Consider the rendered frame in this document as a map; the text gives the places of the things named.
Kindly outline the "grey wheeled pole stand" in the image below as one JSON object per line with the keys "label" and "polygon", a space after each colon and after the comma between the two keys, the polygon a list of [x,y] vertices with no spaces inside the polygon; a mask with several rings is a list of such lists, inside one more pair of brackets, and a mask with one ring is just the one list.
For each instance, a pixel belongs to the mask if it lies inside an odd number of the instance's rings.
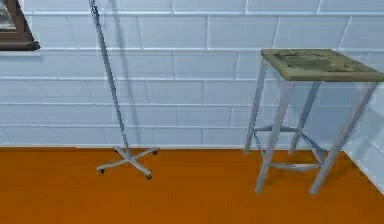
{"label": "grey wheeled pole stand", "polygon": [[146,167],[142,166],[137,161],[137,159],[144,157],[145,155],[147,155],[149,153],[156,155],[158,153],[158,150],[156,147],[151,147],[151,148],[148,148],[148,149],[144,150],[143,152],[138,153],[136,155],[131,154],[131,148],[129,147],[127,135],[125,133],[125,125],[124,125],[124,122],[122,119],[120,104],[119,104],[118,97],[117,97],[116,85],[115,85],[115,81],[114,81],[114,77],[113,77],[113,73],[112,73],[112,69],[111,69],[110,59],[108,56],[108,51],[107,51],[107,47],[106,47],[106,43],[105,43],[104,34],[102,31],[102,26],[100,23],[100,14],[99,14],[99,10],[98,10],[97,4],[96,4],[96,0],[88,0],[88,4],[90,7],[90,13],[91,13],[91,16],[93,18],[93,22],[94,22],[95,28],[96,28],[98,43],[100,46],[100,51],[101,51],[101,55],[102,55],[102,59],[103,59],[103,63],[104,63],[104,67],[105,67],[105,71],[106,71],[106,75],[107,75],[109,89],[111,92],[112,101],[113,101],[116,117],[117,117],[118,124],[119,124],[120,134],[121,134],[121,137],[123,140],[123,145],[125,146],[125,149],[122,149],[119,146],[113,147],[114,151],[122,157],[121,160],[100,165],[96,168],[96,170],[100,174],[104,174],[105,171],[109,168],[114,168],[114,167],[117,167],[117,166],[120,166],[123,164],[131,164],[137,170],[141,171],[145,175],[147,180],[151,180],[152,179],[152,172],[149,169],[147,169]]}

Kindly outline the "grey stool with green seat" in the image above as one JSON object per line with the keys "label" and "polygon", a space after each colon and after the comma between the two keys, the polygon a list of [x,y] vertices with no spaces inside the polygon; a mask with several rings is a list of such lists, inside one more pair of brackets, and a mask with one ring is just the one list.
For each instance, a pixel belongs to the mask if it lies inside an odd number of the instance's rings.
{"label": "grey stool with green seat", "polygon": [[[337,156],[351,136],[376,88],[379,84],[384,83],[384,73],[335,50],[326,48],[262,49],[260,55],[260,70],[244,145],[244,150],[249,151],[251,142],[258,139],[257,134],[259,132],[265,131],[269,134],[267,145],[259,149],[262,156],[262,163],[256,181],[255,192],[262,192],[270,168],[298,172],[318,169],[319,173],[310,188],[310,193],[316,194],[324,184]],[[275,69],[283,78],[283,87],[273,123],[268,126],[258,127],[256,120],[264,89],[265,77],[269,67]],[[295,127],[285,126],[283,121],[294,88],[301,82],[309,82],[311,88],[300,115],[300,120]],[[350,109],[345,124],[340,128],[340,132],[330,150],[325,150],[320,147],[303,132],[320,86],[324,82],[362,83],[364,85],[364,91]],[[312,146],[312,153],[316,161],[309,164],[273,162],[272,157],[281,133],[291,133],[293,135],[288,149],[290,154],[295,152],[299,140],[305,139]]]}

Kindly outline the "brown framed window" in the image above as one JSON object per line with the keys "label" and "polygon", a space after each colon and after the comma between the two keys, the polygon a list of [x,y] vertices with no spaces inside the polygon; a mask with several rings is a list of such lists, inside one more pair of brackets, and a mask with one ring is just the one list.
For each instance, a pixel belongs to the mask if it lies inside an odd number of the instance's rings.
{"label": "brown framed window", "polygon": [[0,51],[37,51],[40,48],[19,0],[0,0]]}

